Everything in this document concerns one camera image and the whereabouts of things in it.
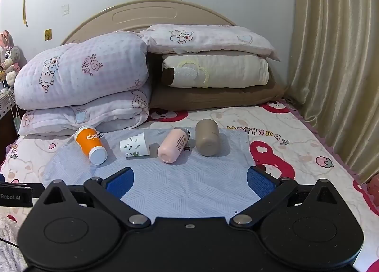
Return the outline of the taupe tumbler cup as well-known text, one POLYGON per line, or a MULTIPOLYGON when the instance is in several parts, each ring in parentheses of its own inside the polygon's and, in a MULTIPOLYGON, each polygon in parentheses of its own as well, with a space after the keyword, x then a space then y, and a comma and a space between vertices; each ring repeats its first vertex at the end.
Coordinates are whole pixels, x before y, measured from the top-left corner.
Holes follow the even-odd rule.
POLYGON ((214 156, 220 151, 220 133, 212 119, 202 119, 195 126, 195 146, 203 156, 214 156))

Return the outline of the white leaf-print paper cup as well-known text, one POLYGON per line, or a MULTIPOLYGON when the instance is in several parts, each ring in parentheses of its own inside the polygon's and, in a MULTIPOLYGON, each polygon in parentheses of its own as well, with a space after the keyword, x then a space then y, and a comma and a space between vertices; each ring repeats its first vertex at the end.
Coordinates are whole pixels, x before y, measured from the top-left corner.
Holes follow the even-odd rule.
POLYGON ((140 156, 149 156, 150 147, 146 141, 144 133, 130 136, 119 142, 120 152, 126 158, 134 158, 140 156))

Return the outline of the orange white paper cup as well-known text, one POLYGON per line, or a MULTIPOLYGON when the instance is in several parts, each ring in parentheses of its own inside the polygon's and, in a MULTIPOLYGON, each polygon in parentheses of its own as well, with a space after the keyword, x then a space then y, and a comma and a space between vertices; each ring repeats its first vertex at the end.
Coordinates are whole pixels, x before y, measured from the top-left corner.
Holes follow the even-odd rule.
POLYGON ((92 126, 82 126, 75 132, 75 141, 94 165, 103 164, 108 153, 101 142, 97 130, 92 126))

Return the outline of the pink tumbler cup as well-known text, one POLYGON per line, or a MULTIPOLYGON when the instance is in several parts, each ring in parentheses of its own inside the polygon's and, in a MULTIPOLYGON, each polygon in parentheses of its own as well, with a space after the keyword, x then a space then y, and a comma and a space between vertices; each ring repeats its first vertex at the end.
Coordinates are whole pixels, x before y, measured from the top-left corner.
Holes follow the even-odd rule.
POLYGON ((159 159, 167 164, 174 163, 188 143, 188 140, 189 135, 184 128, 172 129, 157 150, 159 159))

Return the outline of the cartoon bear bedsheet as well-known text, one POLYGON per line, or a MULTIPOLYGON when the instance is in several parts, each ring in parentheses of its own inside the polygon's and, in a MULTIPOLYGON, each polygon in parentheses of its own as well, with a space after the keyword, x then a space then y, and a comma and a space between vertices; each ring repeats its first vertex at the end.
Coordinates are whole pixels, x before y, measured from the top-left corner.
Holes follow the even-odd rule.
POLYGON ((364 246, 355 267, 358 271, 378 271, 378 209, 371 196, 340 157, 324 146, 287 104, 272 102, 189 112, 152 109, 140 128, 194 127, 206 118, 215 120, 221 130, 245 132, 251 142, 262 142, 258 149, 266 156, 260 162, 271 174, 289 173, 292 169, 300 184, 311 184, 319 178, 331 180, 364 231, 364 246))

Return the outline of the light blue patterned mat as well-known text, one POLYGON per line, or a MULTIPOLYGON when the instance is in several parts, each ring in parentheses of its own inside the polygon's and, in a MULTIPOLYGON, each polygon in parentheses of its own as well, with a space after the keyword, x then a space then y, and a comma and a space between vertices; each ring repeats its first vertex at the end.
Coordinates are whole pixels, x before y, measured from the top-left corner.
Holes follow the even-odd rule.
POLYGON ((221 149, 215 156, 203 156, 190 139, 173 164, 157 157, 157 148, 168 135, 163 129, 119 130, 103 134, 108 157, 101 165, 90 163, 74 140, 61 146, 46 165, 42 183, 63 180, 66 185, 82 185, 93 176, 107 178, 119 170, 133 170, 132 187, 121 200, 150 220, 162 218, 230 219, 257 202, 260 197, 249 187, 247 172, 255 164, 245 132, 220 130, 221 149), (150 155, 128 158, 119 143, 144 133, 150 155))

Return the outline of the brown pillow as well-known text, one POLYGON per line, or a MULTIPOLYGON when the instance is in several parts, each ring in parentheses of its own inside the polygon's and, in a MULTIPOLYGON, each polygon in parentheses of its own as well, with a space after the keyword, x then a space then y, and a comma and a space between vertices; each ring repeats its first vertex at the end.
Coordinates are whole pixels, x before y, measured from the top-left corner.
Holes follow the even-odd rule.
POLYGON ((203 110, 209 108, 248 107, 278 101, 284 88, 269 74, 263 86, 234 88, 175 88, 165 85, 162 74, 162 55, 148 53, 146 61, 150 71, 152 95, 150 108, 168 111, 203 110))

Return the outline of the folded pink cartoon quilt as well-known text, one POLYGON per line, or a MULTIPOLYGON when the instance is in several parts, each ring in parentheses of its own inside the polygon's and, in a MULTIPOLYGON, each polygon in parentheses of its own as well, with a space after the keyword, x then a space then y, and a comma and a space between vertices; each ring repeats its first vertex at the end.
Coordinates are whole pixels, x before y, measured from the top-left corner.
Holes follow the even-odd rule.
POLYGON ((15 101, 25 110, 19 135, 71 135, 135 128, 148 118, 147 45, 121 31, 39 53, 18 73, 15 101))

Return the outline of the beige pleated curtain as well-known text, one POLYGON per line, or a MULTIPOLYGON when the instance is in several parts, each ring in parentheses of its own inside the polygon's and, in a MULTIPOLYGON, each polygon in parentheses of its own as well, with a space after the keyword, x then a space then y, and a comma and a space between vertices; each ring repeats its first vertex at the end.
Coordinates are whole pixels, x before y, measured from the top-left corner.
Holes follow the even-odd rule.
POLYGON ((378 173, 378 0, 295 0, 287 93, 362 182, 378 173))

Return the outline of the plush bunny toy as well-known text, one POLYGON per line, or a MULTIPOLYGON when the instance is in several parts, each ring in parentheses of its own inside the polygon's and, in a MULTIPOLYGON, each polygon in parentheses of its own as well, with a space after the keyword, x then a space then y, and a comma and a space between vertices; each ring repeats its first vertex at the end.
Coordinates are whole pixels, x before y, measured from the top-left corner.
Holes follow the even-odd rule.
POLYGON ((14 87, 16 76, 21 70, 20 59, 20 49, 14 45, 9 31, 4 30, 1 32, 1 79, 10 88, 14 87))

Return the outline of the cream white pillow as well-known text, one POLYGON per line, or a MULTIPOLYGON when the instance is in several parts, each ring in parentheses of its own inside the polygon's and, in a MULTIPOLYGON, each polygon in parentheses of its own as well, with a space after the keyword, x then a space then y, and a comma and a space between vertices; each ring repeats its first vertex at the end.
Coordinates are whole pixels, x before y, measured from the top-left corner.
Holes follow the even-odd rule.
POLYGON ((236 88, 265 85, 268 62, 241 51, 171 54, 162 58, 162 81, 176 88, 236 88))

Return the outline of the pink cartoon pillow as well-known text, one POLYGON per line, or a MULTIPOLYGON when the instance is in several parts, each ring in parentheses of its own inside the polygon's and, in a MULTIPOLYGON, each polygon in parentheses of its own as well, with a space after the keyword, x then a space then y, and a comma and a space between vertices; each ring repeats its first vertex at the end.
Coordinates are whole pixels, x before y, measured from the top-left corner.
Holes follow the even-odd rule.
POLYGON ((266 38, 244 27, 158 24, 140 34, 151 53, 163 55, 225 50, 279 60, 275 48, 266 38))

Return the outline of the beige wooden headboard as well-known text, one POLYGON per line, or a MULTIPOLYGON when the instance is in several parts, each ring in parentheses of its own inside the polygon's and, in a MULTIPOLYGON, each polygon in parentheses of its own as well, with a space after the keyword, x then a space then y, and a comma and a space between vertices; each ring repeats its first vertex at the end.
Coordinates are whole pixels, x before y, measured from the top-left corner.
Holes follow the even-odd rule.
POLYGON ((233 25, 206 7, 182 0, 137 0, 105 9, 88 18, 62 42, 82 42, 113 31, 139 32, 155 24, 233 25))

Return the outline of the yellow wall sticker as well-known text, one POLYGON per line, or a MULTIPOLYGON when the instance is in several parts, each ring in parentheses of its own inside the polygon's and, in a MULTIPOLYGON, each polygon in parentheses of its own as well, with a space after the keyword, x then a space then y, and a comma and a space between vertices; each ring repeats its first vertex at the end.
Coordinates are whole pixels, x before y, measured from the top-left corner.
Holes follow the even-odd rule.
POLYGON ((44 40, 52 40, 52 29, 46 29, 44 31, 44 40))

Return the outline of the white wall switch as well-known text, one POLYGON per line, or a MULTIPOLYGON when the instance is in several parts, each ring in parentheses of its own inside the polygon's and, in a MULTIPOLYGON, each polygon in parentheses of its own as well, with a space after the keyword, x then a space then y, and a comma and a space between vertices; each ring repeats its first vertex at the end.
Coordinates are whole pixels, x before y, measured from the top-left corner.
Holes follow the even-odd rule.
POLYGON ((62 5, 61 9, 62 9, 63 16, 66 16, 70 13, 69 5, 62 5))

